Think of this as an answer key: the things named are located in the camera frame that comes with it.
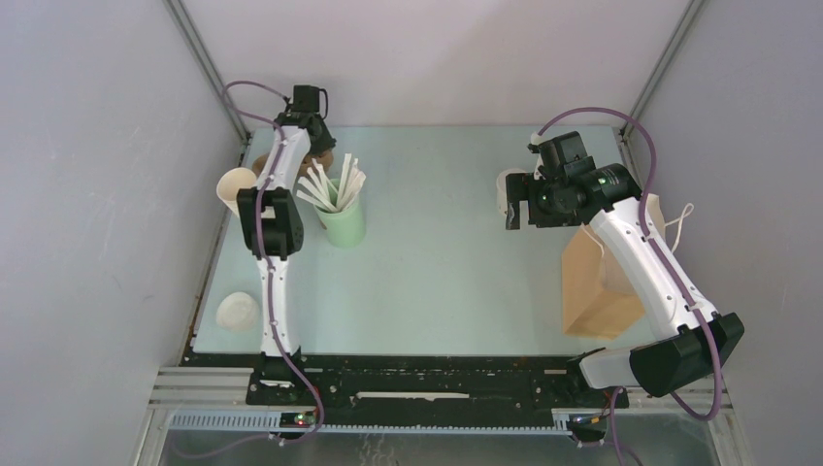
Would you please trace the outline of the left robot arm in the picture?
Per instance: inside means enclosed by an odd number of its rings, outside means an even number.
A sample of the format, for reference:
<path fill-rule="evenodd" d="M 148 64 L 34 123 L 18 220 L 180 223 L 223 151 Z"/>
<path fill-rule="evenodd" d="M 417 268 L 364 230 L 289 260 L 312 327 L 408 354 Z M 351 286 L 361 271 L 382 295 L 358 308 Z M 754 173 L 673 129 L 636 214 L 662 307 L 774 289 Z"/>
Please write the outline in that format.
<path fill-rule="evenodd" d="M 261 361 L 255 369 L 262 384 L 283 404 L 295 404 L 307 391 L 307 379 L 293 357 L 300 344 L 290 330 L 288 259 L 303 245 L 305 228 L 292 189 L 300 167 L 314 150 L 336 145 L 319 110 L 285 110 L 275 117 L 274 142 L 254 185 L 237 195 L 246 247 L 259 269 L 263 331 Z"/>

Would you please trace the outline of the single paper cup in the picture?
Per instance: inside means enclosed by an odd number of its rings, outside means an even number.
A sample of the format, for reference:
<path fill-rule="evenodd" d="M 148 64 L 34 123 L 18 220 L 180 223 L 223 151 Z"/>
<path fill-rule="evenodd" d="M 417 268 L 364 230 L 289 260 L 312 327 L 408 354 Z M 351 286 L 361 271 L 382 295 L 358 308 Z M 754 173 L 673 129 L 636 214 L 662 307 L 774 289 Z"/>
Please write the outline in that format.
<path fill-rule="evenodd" d="M 497 189 L 497 209 L 499 213 L 503 216 L 506 216 L 508 213 L 507 176 L 513 174 L 526 174 L 526 171 L 522 169 L 504 170 L 497 176 L 495 182 L 495 186 Z"/>

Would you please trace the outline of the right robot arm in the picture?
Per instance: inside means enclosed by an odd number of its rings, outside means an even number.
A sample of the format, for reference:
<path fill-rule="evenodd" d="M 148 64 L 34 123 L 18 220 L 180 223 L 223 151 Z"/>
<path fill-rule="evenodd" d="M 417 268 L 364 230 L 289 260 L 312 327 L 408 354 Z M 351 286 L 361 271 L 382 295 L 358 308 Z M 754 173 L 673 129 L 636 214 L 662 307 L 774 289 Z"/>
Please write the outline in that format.
<path fill-rule="evenodd" d="M 532 173 L 507 176 L 508 230 L 585 225 L 612 253 L 637 292 L 653 341 L 598 349 L 575 358 L 564 380 L 568 399 L 588 406 L 604 388 L 639 386 L 666 396 L 721 370 L 744 334 L 735 313 L 722 315 L 686 276 L 642 205 L 642 190 L 619 164 L 597 166 L 581 135 L 535 133 Z"/>

